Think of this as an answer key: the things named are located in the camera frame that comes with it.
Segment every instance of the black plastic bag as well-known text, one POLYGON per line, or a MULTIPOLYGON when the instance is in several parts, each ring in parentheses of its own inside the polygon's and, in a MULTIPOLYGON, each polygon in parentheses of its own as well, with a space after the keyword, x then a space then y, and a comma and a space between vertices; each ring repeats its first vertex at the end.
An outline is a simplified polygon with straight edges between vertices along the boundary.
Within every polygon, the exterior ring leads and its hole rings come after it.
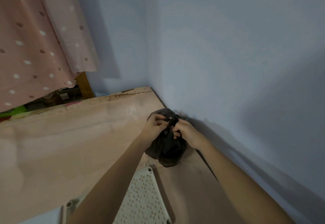
POLYGON ((164 121, 168 121, 169 124, 167 128, 151 143, 150 147, 145 150, 145 153, 153 159, 158 159, 160 164, 164 167, 173 167, 179 163, 187 147, 187 143, 182 136, 174 139, 173 131, 171 129, 171 126, 175 126, 178 122, 180 116, 167 108, 152 112, 148 119, 152 114, 165 116, 166 119, 164 119, 164 121))

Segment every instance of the person's right arm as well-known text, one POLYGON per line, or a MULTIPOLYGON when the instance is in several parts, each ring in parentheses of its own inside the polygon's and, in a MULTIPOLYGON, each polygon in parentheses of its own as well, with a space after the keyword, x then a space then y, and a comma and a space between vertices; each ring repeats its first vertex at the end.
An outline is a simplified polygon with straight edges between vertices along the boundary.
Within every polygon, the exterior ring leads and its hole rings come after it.
POLYGON ((173 128, 203 154, 223 190, 246 223, 294 223, 287 213, 251 177, 223 155, 189 122, 180 119, 173 128))

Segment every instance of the person's left arm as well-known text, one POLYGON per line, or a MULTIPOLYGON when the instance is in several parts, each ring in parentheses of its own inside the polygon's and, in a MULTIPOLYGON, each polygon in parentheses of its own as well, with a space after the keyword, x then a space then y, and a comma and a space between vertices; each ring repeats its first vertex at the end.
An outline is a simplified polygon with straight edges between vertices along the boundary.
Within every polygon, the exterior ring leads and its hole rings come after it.
POLYGON ((167 127, 163 115, 153 114, 140 135, 97 182, 66 224, 112 223, 140 162, 153 140, 167 127))

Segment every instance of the green object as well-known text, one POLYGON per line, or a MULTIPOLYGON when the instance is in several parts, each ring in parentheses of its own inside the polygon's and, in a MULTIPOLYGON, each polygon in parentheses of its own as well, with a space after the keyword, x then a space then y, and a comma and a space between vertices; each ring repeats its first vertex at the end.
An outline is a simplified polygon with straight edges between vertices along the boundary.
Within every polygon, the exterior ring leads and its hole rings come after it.
POLYGON ((26 110, 25 106, 22 105, 22 106, 18 106, 11 110, 0 113, 0 118, 11 116, 11 115, 18 115, 18 114, 25 113, 25 112, 27 112, 27 110, 26 110))

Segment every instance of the perforated plastic panel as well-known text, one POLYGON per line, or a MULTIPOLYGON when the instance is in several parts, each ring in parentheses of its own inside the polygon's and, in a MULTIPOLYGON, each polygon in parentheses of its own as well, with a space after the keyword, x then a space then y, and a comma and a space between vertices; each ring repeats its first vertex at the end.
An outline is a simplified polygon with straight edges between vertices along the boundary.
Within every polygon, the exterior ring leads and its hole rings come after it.
POLYGON ((113 223, 172 223, 151 167, 136 171, 113 223))

